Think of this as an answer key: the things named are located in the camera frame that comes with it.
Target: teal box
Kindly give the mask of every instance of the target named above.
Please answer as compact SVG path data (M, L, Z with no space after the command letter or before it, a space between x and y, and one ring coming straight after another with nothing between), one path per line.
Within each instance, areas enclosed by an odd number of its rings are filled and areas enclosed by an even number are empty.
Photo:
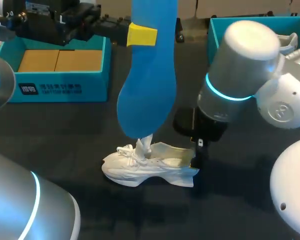
M250 20L268 26L276 34L290 35L296 33L298 35L298 48L300 48L300 16L269 16L269 17L222 17L211 18L209 32L207 54L211 64L219 48L226 29L234 22L241 20Z
M106 102L108 99L111 47L110 40L101 36L94 36L89 41L74 39L66 46L19 37L4 42L0 47L0 58L10 64L15 72L16 80L15 92L9 102ZM101 68L100 71L18 72L26 50L102 50Z

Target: black table surface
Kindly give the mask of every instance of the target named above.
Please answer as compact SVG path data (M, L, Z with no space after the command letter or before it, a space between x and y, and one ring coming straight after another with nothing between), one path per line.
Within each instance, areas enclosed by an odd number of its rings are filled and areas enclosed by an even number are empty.
M206 44L175 47L177 99L155 142L189 148L172 127L180 106L196 106L207 72ZM194 188L149 179L137 188L103 176L102 160L134 144L117 120L117 97L131 65L131 49L113 47L106 103L23 103L0 109L0 153L69 191L81 210L79 240L290 240L270 195L271 169L300 128L267 124L251 100L222 139Z

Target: yellow clip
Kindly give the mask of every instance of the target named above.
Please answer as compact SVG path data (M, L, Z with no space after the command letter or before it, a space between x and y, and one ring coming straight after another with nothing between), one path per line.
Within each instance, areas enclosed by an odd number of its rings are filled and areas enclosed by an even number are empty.
M155 46L157 34L157 29L139 26L132 22L129 26L126 45Z

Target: white sneaker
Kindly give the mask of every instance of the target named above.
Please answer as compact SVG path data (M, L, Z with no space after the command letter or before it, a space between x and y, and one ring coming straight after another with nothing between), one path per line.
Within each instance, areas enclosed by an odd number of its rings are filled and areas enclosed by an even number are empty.
M148 178L161 177L170 184L192 188L193 177L199 172L190 167L194 151L163 142L152 144L148 149L148 140L138 139L135 149L132 145L118 147L116 153L103 159L105 176L127 187L137 187Z
M280 41L280 53L288 55L297 50L298 47L298 35L292 33L290 36L278 35Z

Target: shoelace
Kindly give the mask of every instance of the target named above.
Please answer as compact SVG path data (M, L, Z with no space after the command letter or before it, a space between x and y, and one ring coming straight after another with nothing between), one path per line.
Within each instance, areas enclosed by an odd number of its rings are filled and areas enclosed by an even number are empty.
M129 162L127 163L128 166L131 166L131 167L134 167L136 165L139 165L139 164L144 164L144 161L142 159L139 159L138 157L136 157L134 155L134 147L132 145L126 145L124 147L117 147L116 148L116 151L122 155L122 156L125 156L125 157L128 157L129 158Z

